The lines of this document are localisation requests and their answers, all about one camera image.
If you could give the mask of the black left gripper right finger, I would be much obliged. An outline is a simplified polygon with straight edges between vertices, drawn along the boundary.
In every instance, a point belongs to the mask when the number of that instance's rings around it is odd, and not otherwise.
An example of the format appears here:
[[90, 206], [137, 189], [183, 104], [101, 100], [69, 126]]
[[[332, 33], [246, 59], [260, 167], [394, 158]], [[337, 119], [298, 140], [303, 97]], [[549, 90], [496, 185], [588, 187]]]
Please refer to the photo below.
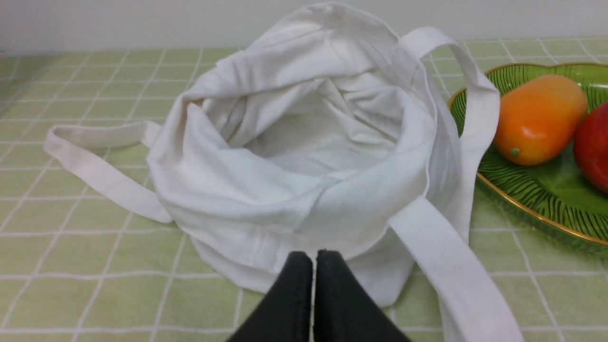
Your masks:
[[374, 303], [337, 251], [317, 254], [315, 342], [408, 342]]

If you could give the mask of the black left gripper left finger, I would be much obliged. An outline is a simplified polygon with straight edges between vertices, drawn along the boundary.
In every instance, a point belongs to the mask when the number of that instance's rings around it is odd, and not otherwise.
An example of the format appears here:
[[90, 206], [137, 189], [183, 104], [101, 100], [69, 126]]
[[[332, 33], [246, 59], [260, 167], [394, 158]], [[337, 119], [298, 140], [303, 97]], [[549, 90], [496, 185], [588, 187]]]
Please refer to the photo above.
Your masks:
[[289, 253], [269, 292], [229, 342], [308, 342], [313, 263], [306, 253]]

